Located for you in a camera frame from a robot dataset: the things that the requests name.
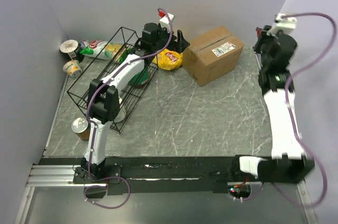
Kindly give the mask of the white yogurt cup upright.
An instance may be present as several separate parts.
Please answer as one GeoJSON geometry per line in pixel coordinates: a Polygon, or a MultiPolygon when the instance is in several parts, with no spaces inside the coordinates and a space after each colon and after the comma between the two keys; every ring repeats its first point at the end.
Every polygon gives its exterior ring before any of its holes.
{"type": "Polygon", "coordinates": [[[76,40],[66,40],[60,45],[60,51],[69,55],[70,59],[77,59],[79,43],[76,40]]]}

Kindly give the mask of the green lidded jar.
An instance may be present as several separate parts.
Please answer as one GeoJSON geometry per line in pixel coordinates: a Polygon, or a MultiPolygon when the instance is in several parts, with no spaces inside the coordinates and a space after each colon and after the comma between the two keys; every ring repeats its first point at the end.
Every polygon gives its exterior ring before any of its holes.
{"type": "Polygon", "coordinates": [[[137,89],[143,88],[148,82],[148,67],[144,68],[141,72],[137,73],[129,82],[129,84],[137,89]]]}

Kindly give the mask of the yellow Lays chips bag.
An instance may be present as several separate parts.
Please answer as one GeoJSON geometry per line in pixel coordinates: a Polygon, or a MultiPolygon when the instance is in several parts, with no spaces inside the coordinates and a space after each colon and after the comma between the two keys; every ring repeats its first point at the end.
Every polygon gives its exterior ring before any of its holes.
{"type": "Polygon", "coordinates": [[[180,68],[182,66],[182,61],[183,53],[177,53],[168,49],[163,50],[153,59],[153,62],[157,64],[159,68],[166,71],[180,68]]]}

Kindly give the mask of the metal tin can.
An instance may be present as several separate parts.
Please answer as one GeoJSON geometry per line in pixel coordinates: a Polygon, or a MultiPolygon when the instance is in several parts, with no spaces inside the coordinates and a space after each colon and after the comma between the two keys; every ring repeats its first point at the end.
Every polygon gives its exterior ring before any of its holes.
{"type": "Polygon", "coordinates": [[[90,136],[90,125],[85,118],[76,118],[71,123],[72,131],[83,141],[88,141],[90,136]]]}

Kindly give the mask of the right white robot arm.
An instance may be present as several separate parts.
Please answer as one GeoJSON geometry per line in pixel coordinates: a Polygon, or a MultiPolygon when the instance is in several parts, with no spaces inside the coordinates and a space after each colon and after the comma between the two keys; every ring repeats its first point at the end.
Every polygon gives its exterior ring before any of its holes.
{"type": "Polygon", "coordinates": [[[298,128],[294,110],[295,90],[287,79],[289,61],[297,42],[287,30],[266,25],[256,29],[258,40],[253,48],[260,58],[258,83],[268,109],[272,133],[270,157],[236,155],[231,176],[242,181],[246,177],[268,183],[299,183],[315,167],[313,158],[296,139],[298,128]]]}

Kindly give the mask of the white tape roll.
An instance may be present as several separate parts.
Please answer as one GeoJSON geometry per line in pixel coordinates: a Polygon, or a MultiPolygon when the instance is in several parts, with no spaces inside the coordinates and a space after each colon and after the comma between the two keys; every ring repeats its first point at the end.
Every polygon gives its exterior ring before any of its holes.
{"type": "Polygon", "coordinates": [[[119,97],[119,104],[120,104],[120,111],[119,111],[117,117],[114,119],[115,123],[122,122],[125,119],[126,114],[127,114],[122,97],[119,97]]]}

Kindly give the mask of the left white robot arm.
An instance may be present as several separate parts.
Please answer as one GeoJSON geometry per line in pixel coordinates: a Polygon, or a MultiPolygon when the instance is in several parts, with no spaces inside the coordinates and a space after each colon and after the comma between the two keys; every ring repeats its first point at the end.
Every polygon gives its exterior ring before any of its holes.
{"type": "Polygon", "coordinates": [[[110,125],[121,110],[119,93],[135,75],[147,69],[159,53],[165,49],[182,53],[189,45],[181,30],[173,32],[171,26],[147,23],[134,46],[123,53],[125,59],[120,65],[105,78],[92,80],[86,113],[90,136],[81,161],[91,182],[98,183],[105,176],[106,141],[110,125]]]}

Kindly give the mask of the blue white small packet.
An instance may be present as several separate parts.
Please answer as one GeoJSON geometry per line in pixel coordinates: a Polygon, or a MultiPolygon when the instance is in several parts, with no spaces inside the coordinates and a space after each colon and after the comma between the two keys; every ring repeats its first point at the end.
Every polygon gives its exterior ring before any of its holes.
{"type": "Polygon", "coordinates": [[[85,49],[88,45],[90,44],[90,42],[88,40],[83,40],[79,42],[79,48],[81,50],[85,49]]]}

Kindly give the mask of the green white chips bag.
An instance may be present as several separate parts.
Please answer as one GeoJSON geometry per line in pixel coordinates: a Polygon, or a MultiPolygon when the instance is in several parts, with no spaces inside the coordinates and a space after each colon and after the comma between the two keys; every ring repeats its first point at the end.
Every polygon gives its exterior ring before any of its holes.
{"type": "Polygon", "coordinates": [[[80,54],[91,58],[109,61],[114,58],[122,47],[123,45],[119,43],[94,40],[81,50],[80,54]]]}

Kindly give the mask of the aluminium rail frame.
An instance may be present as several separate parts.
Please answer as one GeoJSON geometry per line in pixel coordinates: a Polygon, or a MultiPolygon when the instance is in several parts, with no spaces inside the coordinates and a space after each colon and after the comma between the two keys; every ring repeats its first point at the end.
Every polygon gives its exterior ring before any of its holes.
{"type": "Polygon", "coordinates": [[[33,165],[26,187],[74,186],[75,169],[80,165],[33,165]]]}

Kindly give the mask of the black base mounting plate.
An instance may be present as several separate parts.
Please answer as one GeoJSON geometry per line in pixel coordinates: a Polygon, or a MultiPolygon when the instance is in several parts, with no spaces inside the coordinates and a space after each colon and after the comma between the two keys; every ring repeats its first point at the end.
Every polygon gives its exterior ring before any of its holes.
{"type": "Polygon", "coordinates": [[[234,157],[108,157],[88,168],[84,160],[73,182],[102,185],[108,195],[123,193],[204,192],[228,193],[231,183],[256,182],[239,170],[234,157]]]}

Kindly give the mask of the white yogurt cup lying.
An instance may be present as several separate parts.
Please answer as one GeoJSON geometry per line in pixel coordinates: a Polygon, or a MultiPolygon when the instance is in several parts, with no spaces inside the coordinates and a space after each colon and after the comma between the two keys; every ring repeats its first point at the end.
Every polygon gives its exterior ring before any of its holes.
{"type": "Polygon", "coordinates": [[[64,66],[63,66],[63,71],[70,76],[71,78],[75,78],[81,75],[82,69],[80,67],[79,61],[78,60],[71,60],[68,61],[64,66]]]}

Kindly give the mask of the brown cardboard express box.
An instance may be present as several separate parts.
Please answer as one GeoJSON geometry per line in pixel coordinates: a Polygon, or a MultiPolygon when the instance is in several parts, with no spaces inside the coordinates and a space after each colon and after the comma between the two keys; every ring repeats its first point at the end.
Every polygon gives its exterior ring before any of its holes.
{"type": "Polygon", "coordinates": [[[244,44],[226,27],[219,26],[190,41],[182,66],[202,87],[232,71],[244,44]]]}

